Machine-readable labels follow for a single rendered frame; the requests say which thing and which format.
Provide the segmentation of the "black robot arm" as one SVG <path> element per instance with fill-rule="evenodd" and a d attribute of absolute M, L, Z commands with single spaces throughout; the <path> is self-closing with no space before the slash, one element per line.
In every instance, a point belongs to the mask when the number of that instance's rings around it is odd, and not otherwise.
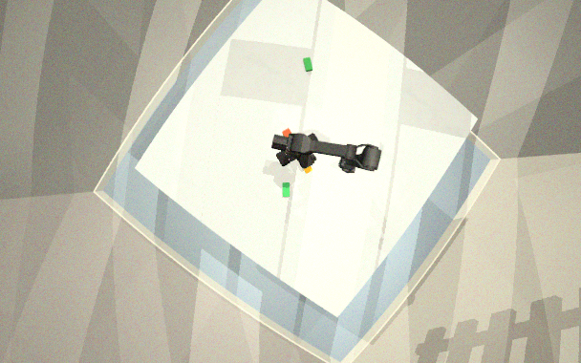
<path fill-rule="evenodd" d="M 357 149 L 363 146 L 365 148 L 357 155 Z M 288 137 L 274 134 L 271 148 L 294 156 L 304 169 L 317 160 L 314 153 L 340 157 L 338 166 L 347 174 L 354 173 L 356 167 L 368 171 L 377 170 L 382 152 L 378 150 L 379 147 L 370 143 L 342 145 L 314 140 L 304 133 L 289 133 Z"/>

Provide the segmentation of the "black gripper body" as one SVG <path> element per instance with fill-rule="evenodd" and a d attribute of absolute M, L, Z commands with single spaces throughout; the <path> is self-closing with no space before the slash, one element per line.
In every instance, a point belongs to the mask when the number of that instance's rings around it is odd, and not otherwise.
<path fill-rule="evenodd" d="M 314 140 L 319 140 L 314 133 L 308 134 L 308 136 L 311 137 Z M 277 159 L 279 160 L 279 162 L 281 163 L 282 166 L 286 166 L 287 164 L 290 163 L 290 160 L 293 160 L 295 158 L 294 156 L 289 156 L 284 151 L 278 152 L 276 154 L 276 157 L 277 157 Z"/>

